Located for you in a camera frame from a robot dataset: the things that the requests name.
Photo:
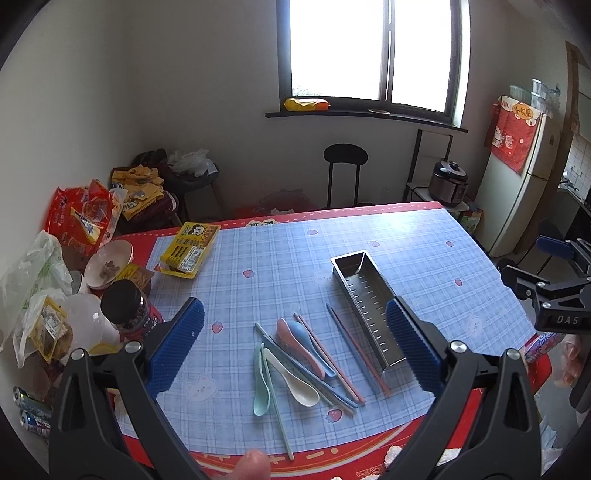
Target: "human hand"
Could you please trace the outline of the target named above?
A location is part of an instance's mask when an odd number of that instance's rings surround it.
[[[558,387],[570,387],[575,378],[583,371],[583,362],[579,358],[581,341],[578,335],[566,335],[559,348],[560,371],[554,374],[554,383]]]
[[[233,472],[226,476],[216,476],[224,480],[269,480],[271,465],[269,458],[260,450],[249,450],[238,460]]]

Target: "white plastic bag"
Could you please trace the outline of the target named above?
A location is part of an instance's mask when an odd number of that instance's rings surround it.
[[[176,173],[186,171],[196,177],[200,177],[205,172],[211,175],[217,172],[217,168],[210,159],[206,158],[208,153],[209,150],[205,150],[204,148],[185,155],[182,155],[181,152],[176,150],[172,155],[168,156],[168,165]]]
[[[23,257],[0,278],[0,351],[37,292],[56,288],[72,294],[72,277],[53,235],[41,231]]]
[[[46,297],[54,300],[60,307],[63,307],[66,301],[66,295],[58,288],[40,291],[30,298],[28,302],[29,308],[24,313],[22,321],[17,323],[14,329],[14,335],[12,336],[14,354],[17,356],[17,365],[19,368],[24,366],[25,360],[29,355],[37,351],[37,347],[33,345],[29,335],[33,331],[35,322],[41,314]]]

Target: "yellow bag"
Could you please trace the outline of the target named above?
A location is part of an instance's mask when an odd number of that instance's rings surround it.
[[[330,104],[322,98],[288,98],[283,105],[290,112],[319,112],[328,110]]]

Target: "blue plaid tablecloth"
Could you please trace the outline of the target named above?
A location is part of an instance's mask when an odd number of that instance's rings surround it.
[[[148,268],[157,265],[172,238],[157,240]],[[363,249],[417,316],[437,325],[448,340],[499,355],[520,348],[535,333],[493,264],[444,209],[222,230],[194,281],[160,273],[152,279],[150,298],[165,318],[189,296],[205,307],[203,331],[170,390],[158,396],[189,450],[285,452],[272,407],[264,417],[252,412],[254,348],[261,343],[253,325],[260,322],[274,335],[277,319],[292,318],[293,312],[306,319],[367,400],[353,417],[322,400],[303,407],[270,367],[295,452],[368,437],[427,412],[433,396],[421,390],[406,362],[389,376],[392,396],[373,391],[326,310],[328,302],[371,352],[330,263],[331,257]],[[331,385],[345,394],[338,380]],[[124,411],[118,420],[124,434],[136,437]]]

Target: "red package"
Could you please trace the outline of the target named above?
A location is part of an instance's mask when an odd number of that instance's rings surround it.
[[[88,188],[57,189],[44,229],[62,246],[89,257],[99,248],[112,209],[111,194],[98,180],[91,181]]]

